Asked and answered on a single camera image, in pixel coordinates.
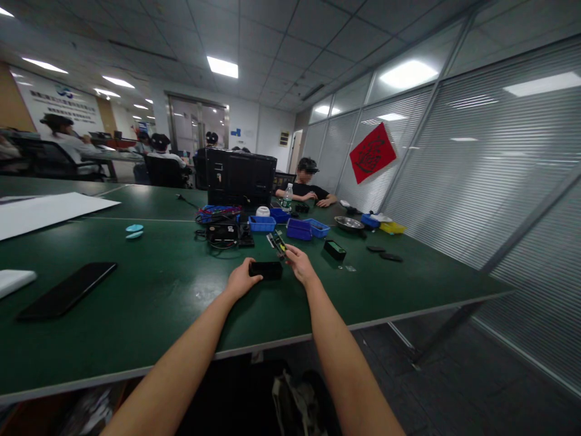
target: red diamond sign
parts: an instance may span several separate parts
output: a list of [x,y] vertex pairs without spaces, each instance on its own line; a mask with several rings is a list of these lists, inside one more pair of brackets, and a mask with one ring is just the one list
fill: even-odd
[[392,143],[387,137],[386,127],[379,124],[349,154],[355,179],[359,185],[366,178],[397,159]]

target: metal bowl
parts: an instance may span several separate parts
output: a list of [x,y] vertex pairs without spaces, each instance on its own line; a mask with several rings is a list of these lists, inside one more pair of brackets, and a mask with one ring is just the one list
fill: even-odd
[[342,228],[346,231],[355,232],[362,230],[365,227],[361,222],[354,220],[353,218],[335,217],[335,221],[337,222],[339,228]]

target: ceiling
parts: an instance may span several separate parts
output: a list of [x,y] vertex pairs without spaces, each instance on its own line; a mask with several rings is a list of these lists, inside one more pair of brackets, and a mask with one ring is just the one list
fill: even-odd
[[[476,2],[0,0],[15,16],[0,15],[0,59],[81,90],[112,90],[139,116],[147,111],[133,104],[151,107],[145,102],[150,78],[298,112]],[[43,70],[23,56],[69,74]],[[238,79],[212,73],[206,56],[238,64]]]

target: water bottle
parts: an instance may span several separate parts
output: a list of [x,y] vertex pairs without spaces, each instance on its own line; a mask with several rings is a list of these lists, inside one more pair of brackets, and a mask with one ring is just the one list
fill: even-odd
[[291,212],[291,201],[292,201],[292,183],[289,183],[289,185],[286,188],[286,191],[284,192],[284,197],[283,200],[280,202],[280,206],[281,209],[284,212],[290,213]]

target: blue storage box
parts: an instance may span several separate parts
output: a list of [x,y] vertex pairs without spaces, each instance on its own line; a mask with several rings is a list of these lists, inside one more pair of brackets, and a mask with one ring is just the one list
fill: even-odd
[[373,218],[371,218],[371,214],[363,214],[361,215],[361,222],[363,224],[367,224],[368,226],[371,226],[373,228],[377,228],[381,225],[381,223],[377,220],[374,220]]
[[291,214],[283,211],[282,209],[273,208],[271,209],[271,217],[277,222],[277,224],[286,224],[286,222],[291,218]]
[[325,226],[325,224],[319,223],[319,221],[313,220],[313,218],[304,220],[304,222],[310,223],[310,226],[312,227],[311,230],[313,232],[313,236],[317,238],[323,238],[327,236],[329,234],[329,230],[331,230],[331,227]]
[[286,225],[286,235],[294,239],[311,240],[313,239],[312,226],[309,222],[291,218]]
[[250,216],[248,217],[248,224],[250,224],[250,230],[252,231],[274,231],[277,226],[277,222],[273,217]]

